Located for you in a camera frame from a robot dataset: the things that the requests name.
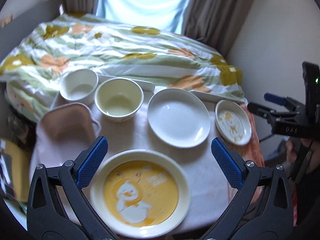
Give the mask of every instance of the duck illustration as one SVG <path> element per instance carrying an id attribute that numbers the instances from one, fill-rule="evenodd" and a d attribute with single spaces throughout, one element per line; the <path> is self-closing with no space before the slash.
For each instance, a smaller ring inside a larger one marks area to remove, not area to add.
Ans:
<path id="1" fill-rule="evenodd" d="M 224 119 L 219 118 L 218 120 L 222 121 L 225 130 L 229 131 L 230 136 L 235 142 L 243 138 L 244 129 L 241 120 L 237 115 L 227 112 L 224 114 Z"/>
<path id="2" fill-rule="evenodd" d="M 142 201 L 143 191 L 137 182 L 121 179 L 115 184 L 113 190 L 118 199 L 116 210 L 127 223 L 143 222 L 144 226 L 147 226 L 154 221 L 148 218 L 149 210 L 153 206 Z"/>

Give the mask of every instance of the yellow plate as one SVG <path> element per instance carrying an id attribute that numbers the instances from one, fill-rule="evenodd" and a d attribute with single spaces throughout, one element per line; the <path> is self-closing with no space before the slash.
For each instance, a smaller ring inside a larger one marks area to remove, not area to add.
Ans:
<path id="1" fill-rule="evenodd" d="M 187 214 L 190 194 L 174 160 L 154 151 L 131 150 L 99 167 L 90 184 L 90 202 L 113 231 L 141 239 L 177 227 Z"/>

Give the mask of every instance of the blue gripper pad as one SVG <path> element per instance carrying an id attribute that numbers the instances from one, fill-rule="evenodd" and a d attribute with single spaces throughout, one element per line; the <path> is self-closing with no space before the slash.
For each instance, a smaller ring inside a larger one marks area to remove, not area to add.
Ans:
<path id="1" fill-rule="evenodd" d="M 271 102 L 271 103 L 275 103 L 280 106 L 285 106 L 287 103 L 286 98 L 279 97 L 279 96 L 276 96 L 276 95 L 273 95 L 270 93 L 265 93 L 263 97 L 266 101 Z"/>
<path id="2" fill-rule="evenodd" d="M 231 150 L 229 149 L 229 147 L 226 144 L 223 145 L 220 141 L 225 144 L 225 142 L 221 138 L 215 138 L 212 141 L 211 152 L 217 163 L 219 164 L 224 176 L 226 176 L 230 186 L 239 190 L 243 185 L 243 171 L 241 171 L 233 158 L 230 157 L 229 151 Z"/>
<path id="3" fill-rule="evenodd" d="M 108 152 L 108 141 L 102 137 L 77 171 L 76 184 L 79 188 L 88 187 L 103 158 Z"/>

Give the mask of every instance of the floral blanket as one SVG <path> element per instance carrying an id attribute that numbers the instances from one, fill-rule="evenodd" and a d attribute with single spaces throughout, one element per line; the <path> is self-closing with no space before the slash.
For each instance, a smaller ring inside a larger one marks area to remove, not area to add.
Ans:
<path id="1" fill-rule="evenodd" d="M 156 28 L 110 22 L 93 15 L 63 14 L 42 23 L 0 64 L 7 98 L 37 121 L 50 109 L 60 80 L 90 68 L 98 75 L 198 90 L 246 102 L 242 72 L 215 50 Z"/>

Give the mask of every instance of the person's hand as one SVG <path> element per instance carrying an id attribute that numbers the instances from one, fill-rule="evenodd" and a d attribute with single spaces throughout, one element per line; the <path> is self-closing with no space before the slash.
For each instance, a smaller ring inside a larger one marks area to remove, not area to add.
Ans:
<path id="1" fill-rule="evenodd" d="M 311 140 L 309 139 L 301 139 L 302 144 L 304 147 L 309 147 Z M 287 161 L 290 163 L 294 163 L 297 159 L 297 153 L 293 149 L 293 144 L 290 140 L 285 143 L 287 147 Z M 313 155 L 310 160 L 309 167 L 307 169 L 307 174 L 314 171 L 320 165 L 320 142 L 313 141 L 311 149 L 314 150 Z"/>

